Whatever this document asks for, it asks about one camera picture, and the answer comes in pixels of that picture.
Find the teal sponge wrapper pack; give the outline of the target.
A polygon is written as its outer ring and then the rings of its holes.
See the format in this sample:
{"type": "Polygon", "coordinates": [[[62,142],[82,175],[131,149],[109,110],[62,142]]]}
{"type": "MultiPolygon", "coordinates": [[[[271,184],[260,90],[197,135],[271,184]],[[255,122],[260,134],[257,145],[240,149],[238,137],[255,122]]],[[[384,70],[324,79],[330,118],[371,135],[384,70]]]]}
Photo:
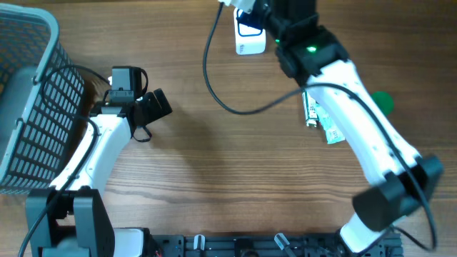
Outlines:
{"type": "Polygon", "coordinates": [[[327,144],[339,143],[346,140],[346,137],[337,127],[333,119],[329,116],[326,110],[320,105],[316,104],[315,107],[318,121],[325,131],[327,144]]]}

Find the green lid white jar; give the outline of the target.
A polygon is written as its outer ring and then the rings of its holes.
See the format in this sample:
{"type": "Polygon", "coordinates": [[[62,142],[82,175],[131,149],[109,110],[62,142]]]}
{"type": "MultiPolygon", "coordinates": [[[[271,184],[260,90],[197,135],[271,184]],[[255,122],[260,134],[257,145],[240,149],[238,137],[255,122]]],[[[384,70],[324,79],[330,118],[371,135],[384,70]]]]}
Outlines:
{"type": "Polygon", "coordinates": [[[381,112],[388,116],[394,110],[394,101],[390,94],[385,91],[377,91],[371,94],[371,98],[379,107],[381,112]]]}

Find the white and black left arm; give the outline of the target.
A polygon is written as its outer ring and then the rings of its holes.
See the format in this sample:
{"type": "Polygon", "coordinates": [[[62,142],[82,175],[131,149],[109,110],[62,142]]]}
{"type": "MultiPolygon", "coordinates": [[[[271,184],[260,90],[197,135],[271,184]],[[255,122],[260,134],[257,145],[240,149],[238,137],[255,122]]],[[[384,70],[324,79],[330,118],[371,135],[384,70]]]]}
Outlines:
{"type": "Polygon", "coordinates": [[[26,199],[29,231],[18,254],[33,256],[158,256],[147,228],[114,228],[102,194],[136,129],[172,112],[163,91],[148,90],[144,69],[115,66],[109,90],[82,119],[89,127],[63,171],[26,199]]]}

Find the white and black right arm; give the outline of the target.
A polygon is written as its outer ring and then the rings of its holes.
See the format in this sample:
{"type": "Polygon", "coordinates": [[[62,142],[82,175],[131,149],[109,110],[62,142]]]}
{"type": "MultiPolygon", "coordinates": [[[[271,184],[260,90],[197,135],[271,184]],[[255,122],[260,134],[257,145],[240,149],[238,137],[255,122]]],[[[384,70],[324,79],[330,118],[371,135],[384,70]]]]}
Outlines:
{"type": "Polygon", "coordinates": [[[341,130],[370,188],[353,197],[354,214],[340,229],[347,251],[367,252],[403,218],[429,201],[443,173],[389,123],[365,89],[334,34],[318,22],[315,1],[235,1],[239,21],[267,31],[282,71],[314,98],[341,130]]]}

